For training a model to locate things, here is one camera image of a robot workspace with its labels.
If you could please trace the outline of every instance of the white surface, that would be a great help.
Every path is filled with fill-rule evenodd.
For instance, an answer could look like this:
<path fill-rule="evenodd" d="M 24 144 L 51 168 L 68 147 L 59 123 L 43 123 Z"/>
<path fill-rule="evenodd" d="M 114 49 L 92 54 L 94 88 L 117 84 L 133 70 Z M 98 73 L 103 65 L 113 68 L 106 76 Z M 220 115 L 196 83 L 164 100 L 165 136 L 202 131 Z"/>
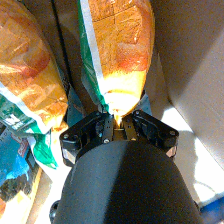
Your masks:
<path fill-rule="evenodd" d="M 169 105 L 164 106 L 162 121 L 180 133 L 175 163 L 193 199 L 200 207 L 224 195 L 224 171 L 209 154 L 178 111 Z M 50 224 L 51 205 L 60 199 L 63 179 L 58 177 L 51 182 L 42 176 L 40 187 L 31 216 L 27 224 Z"/>
<path fill-rule="evenodd" d="M 204 206 L 224 195 L 224 171 L 174 107 L 165 110 L 162 121 L 180 133 L 175 163 L 193 199 Z"/>

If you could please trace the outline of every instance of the package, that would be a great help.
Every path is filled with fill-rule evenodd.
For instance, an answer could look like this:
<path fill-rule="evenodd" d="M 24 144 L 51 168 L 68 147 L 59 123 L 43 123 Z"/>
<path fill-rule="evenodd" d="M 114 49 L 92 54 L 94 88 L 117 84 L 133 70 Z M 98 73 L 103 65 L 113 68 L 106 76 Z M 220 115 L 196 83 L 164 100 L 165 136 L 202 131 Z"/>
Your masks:
<path fill-rule="evenodd" d="M 109 113 L 124 116 L 138 103 L 151 63 L 154 17 L 150 2 L 78 2 L 84 85 L 91 86 Z"/>
<path fill-rule="evenodd" d="M 0 124 L 0 223 L 25 224 L 40 180 L 25 138 Z"/>
<path fill-rule="evenodd" d="M 83 105 L 71 86 L 69 87 L 68 92 L 68 124 L 62 122 L 59 127 L 51 128 L 45 135 L 34 134 L 27 138 L 37 163 L 52 181 L 55 181 L 59 177 L 60 180 L 63 180 L 70 171 L 70 168 L 64 164 L 62 159 L 61 144 L 59 140 L 60 134 L 85 117 Z"/>
<path fill-rule="evenodd" d="M 0 120 L 17 135 L 60 126 L 67 98 L 35 18 L 19 2 L 0 1 Z"/>

